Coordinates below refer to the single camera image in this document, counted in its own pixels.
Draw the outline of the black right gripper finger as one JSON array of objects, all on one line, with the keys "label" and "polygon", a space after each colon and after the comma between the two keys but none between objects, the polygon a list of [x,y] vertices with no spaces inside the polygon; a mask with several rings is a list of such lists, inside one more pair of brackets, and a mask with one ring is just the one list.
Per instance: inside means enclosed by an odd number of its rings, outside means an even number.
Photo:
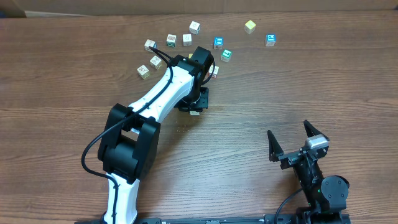
[{"label": "black right gripper finger", "polygon": [[324,135],[322,132],[320,132],[317,128],[315,128],[308,120],[303,121],[303,125],[307,134],[307,137],[314,137],[317,135],[323,135],[326,138],[326,135]]},{"label": "black right gripper finger", "polygon": [[279,157],[284,155],[284,151],[271,130],[267,131],[267,137],[269,141],[269,160],[277,162],[279,161]]}]

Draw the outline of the white block elephant picture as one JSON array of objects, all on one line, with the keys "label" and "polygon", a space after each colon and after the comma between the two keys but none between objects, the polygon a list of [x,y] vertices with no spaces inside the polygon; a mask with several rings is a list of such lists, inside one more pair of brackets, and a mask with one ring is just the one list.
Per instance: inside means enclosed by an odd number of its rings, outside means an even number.
[{"label": "white block elephant picture", "polygon": [[197,111],[189,111],[189,113],[191,116],[199,116],[200,115],[200,112],[197,112]]}]

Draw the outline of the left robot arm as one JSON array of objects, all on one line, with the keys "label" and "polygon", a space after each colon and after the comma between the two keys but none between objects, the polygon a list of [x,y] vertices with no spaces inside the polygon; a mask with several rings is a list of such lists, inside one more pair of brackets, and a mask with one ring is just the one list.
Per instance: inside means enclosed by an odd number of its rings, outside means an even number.
[{"label": "left robot arm", "polygon": [[169,57],[159,82],[129,106],[114,105],[98,149],[109,182],[108,209],[99,223],[134,223],[139,183],[151,169],[159,143],[161,122],[174,108],[191,114],[208,108],[207,73],[215,68],[211,52],[197,47],[190,58]]}]

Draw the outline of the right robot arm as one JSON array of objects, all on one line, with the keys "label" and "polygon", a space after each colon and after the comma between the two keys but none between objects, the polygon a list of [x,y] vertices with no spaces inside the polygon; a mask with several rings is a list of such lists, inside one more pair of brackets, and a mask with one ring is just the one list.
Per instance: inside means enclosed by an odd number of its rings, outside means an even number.
[{"label": "right robot arm", "polygon": [[[318,160],[325,157],[329,138],[309,121],[303,122],[307,139],[298,151],[284,153],[272,131],[268,130],[269,160],[280,162],[281,169],[293,168],[300,188],[288,196],[274,214],[265,214],[265,223],[350,223],[346,209],[349,182],[340,175],[324,177]],[[299,207],[294,214],[281,215],[284,205],[300,192],[308,205]]]}]

